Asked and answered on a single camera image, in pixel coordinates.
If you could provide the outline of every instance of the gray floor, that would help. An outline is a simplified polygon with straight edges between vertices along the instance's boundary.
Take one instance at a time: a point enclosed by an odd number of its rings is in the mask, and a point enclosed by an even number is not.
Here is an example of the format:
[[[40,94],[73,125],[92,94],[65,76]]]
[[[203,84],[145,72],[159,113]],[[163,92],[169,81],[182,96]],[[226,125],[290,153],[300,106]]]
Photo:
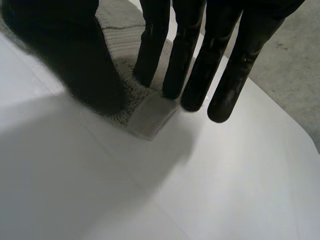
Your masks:
[[[264,46],[250,78],[307,131],[320,152],[319,12],[320,1],[307,0],[289,16]],[[237,32],[238,24],[227,57]]]

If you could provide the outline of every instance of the white surface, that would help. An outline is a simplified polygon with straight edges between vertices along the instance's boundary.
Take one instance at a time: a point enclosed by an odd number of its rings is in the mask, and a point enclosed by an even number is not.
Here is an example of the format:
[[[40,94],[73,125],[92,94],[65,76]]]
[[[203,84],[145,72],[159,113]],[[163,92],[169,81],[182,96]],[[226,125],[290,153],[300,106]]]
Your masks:
[[[180,111],[147,142],[1,37],[1,240],[318,240],[319,172],[310,137],[250,80],[226,123]]]

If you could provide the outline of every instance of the gray towel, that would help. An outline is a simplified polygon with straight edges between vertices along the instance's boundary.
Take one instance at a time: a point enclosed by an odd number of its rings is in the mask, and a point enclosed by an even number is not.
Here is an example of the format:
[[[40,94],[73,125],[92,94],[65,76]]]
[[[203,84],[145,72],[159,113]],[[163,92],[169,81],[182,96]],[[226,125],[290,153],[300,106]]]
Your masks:
[[[144,30],[141,12],[127,0],[101,0],[96,15],[106,36],[113,62],[124,80],[128,96],[128,109],[107,117],[106,120],[115,127],[150,141],[178,109],[177,102],[163,98],[160,91],[171,46],[166,43],[166,61],[160,61],[153,88],[146,88],[132,79]],[[2,20],[0,30],[20,48],[30,53],[28,47]]]

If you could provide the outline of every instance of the cloth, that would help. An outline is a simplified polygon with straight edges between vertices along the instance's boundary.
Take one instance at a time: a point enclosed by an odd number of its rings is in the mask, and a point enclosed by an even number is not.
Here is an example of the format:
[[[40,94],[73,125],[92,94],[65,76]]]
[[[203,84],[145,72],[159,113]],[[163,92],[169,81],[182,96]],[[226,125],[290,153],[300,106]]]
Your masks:
[[[102,0],[100,6],[102,8],[107,7],[108,2],[108,0]],[[143,18],[140,11],[130,2],[127,0],[118,0],[118,3],[119,2],[124,6],[123,9],[118,9],[117,7],[116,10],[111,10],[110,12],[99,11],[98,9],[97,15],[98,18],[100,16],[103,19],[100,21],[101,26],[104,29],[105,36],[107,36],[107,42],[113,48],[111,51],[112,60],[122,76],[128,98],[128,108],[105,119],[116,127],[150,141],[176,112],[178,104],[175,101],[163,98],[157,90],[146,88],[132,79],[132,70],[137,59],[140,45],[140,36],[144,30],[143,26],[133,27],[133,25],[140,25],[141,22],[143,22]],[[124,13],[128,11],[131,11],[133,15],[132,19],[136,19],[135,23],[133,23],[132,20],[129,25],[123,22],[113,24],[112,22],[106,21],[108,18],[113,18],[113,15],[124,15]],[[0,29],[4,31],[7,36],[11,37],[13,41],[20,44],[23,48],[28,49],[28,45],[21,42],[19,38],[7,28],[3,21],[0,22],[0,26]]]

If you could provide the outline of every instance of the gloved hand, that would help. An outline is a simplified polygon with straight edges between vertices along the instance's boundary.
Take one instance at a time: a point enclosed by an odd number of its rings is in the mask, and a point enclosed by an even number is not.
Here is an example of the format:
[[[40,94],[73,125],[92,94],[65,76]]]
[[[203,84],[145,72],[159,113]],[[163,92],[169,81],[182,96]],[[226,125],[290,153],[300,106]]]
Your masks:
[[[101,115],[126,107],[124,85],[95,17],[98,0],[3,0],[6,24],[74,98]]]
[[[182,94],[182,107],[195,112],[202,106],[243,12],[232,54],[207,111],[216,123],[229,119],[264,44],[303,1],[207,1],[204,41]]]

